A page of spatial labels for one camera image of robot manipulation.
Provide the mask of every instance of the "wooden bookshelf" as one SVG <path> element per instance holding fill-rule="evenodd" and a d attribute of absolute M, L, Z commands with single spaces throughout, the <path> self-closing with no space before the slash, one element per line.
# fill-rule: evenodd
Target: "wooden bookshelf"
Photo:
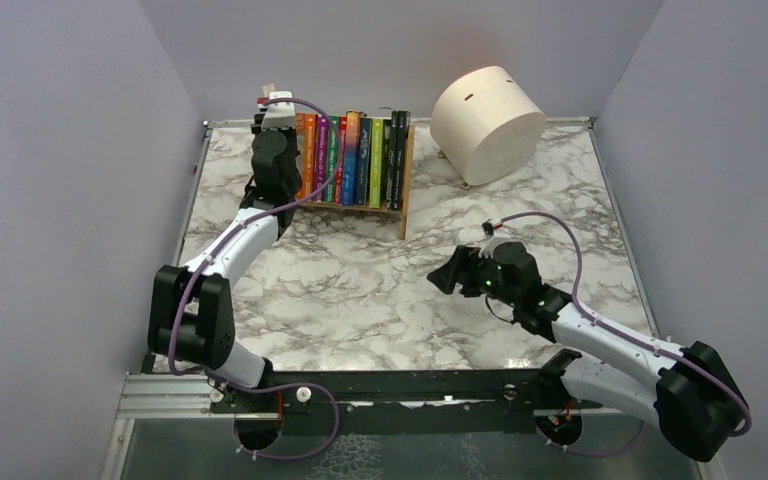
<path fill-rule="evenodd" d="M 401 230 L 399 238 L 404 240 L 407 237 L 408 231 L 408 211 L 410 207 L 410 190 L 411 190 L 411 178 L 413 177 L 413 137 L 415 133 L 414 126 L 411 126 L 408 130 L 408 141 L 405 145 L 405 176 L 402 188 L 402 209 L 401 210 L 387 210 L 384 208 L 372 208 L 363 206 L 345 206 L 338 205 L 336 203 L 325 202 L 306 202 L 301 206 L 303 208 L 325 208 L 330 210 L 344 210 L 347 212 L 366 212 L 380 215 L 399 216 L 402 219 Z"/>

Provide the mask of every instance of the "white cylinder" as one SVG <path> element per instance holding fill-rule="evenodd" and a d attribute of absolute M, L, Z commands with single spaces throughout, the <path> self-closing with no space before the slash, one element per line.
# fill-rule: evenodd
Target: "white cylinder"
<path fill-rule="evenodd" d="M 470 185 L 513 172 L 534 153 L 546 115 L 502 67 L 468 73 L 443 92 L 431 137 Z"/>

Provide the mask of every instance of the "marble surface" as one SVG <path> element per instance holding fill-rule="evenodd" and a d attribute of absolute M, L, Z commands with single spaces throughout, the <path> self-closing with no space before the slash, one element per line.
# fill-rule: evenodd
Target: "marble surface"
<path fill-rule="evenodd" d="M 247 129 L 214 130 L 182 259 L 234 217 L 251 173 Z M 481 299 L 441 294 L 425 275 L 458 244 L 483 238 L 488 218 L 543 210 L 570 222 L 584 249 L 581 299 L 635 330 L 649 327 L 616 216 L 583 126 L 550 126 L 511 175 L 462 187 L 417 124 L 408 238 L 394 217 L 301 209 L 233 291 L 237 341 L 281 370 L 539 366 L 559 349 L 493 318 Z M 544 281 L 569 291 L 575 255 L 550 220 L 506 228 L 526 242 Z M 497 313 L 510 317 L 499 305 Z M 156 370 L 166 370 L 158 359 Z"/>

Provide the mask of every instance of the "wall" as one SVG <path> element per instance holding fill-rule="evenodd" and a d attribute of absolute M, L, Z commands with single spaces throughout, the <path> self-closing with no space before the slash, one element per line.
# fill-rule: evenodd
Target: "wall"
<path fill-rule="evenodd" d="M 203 129 L 136 0 L 33 4 L 0 2 L 0 478 L 97 478 Z"/>
<path fill-rule="evenodd" d="M 728 478 L 768 478 L 768 2 L 665 0 L 596 130 L 662 333 L 753 409 Z"/>
<path fill-rule="evenodd" d="M 339 112 L 430 116 L 499 64 L 549 116 L 598 115 L 661 0 L 141 0 L 205 118 L 250 118 L 276 83 Z"/>

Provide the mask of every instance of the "row of books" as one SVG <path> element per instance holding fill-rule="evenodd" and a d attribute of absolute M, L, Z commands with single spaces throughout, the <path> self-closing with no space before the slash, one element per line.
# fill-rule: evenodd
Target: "row of books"
<path fill-rule="evenodd" d="M 328 122 L 340 126 L 341 151 Z M 296 114 L 302 189 L 306 197 L 331 178 L 314 200 L 344 206 L 401 210 L 410 112 L 394 110 L 389 119 L 370 118 L 363 112 L 322 118 L 313 113 Z"/>

